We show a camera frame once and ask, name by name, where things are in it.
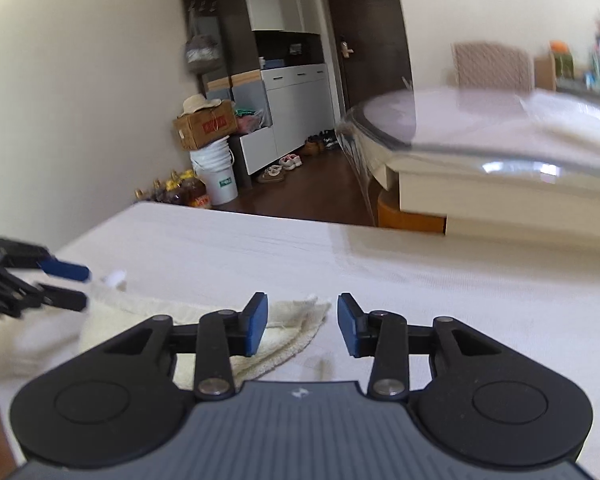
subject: dark brown door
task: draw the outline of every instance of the dark brown door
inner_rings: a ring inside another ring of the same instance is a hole
[[[328,1],[347,109],[411,84],[400,0]]]

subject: white bucket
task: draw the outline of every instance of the white bucket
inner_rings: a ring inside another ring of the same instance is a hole
[[[227,139],[223,137],[200,150],[189,152],[191,164],[205,183],[212,205],[225,204],[238,196],[232,168],[234,154]]]

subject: dark wooden floor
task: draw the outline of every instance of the dark wooden floor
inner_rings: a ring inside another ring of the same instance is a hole
[[[240,190],[237,199],[216,206],[223,211],[372,225],[360,186],[341,150],[302,158],[302,166],[285,172],[282,182]]]

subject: white logo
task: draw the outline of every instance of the white logo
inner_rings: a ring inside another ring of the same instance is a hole
[[[298,388],[297,390],[293,390],[291,395],[293,395],[296,399],[302,399],[303,397],[309,395],[309,393],[310,391],[306,390],[305,388]]]

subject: cardboard box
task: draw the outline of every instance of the cardboard box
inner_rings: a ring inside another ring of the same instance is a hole
[[[199,150],[214,140],[234,134],[238,129],[231,101],[225,100],[214,108],[202,108],[184,114],[173,121],[182,149]]]

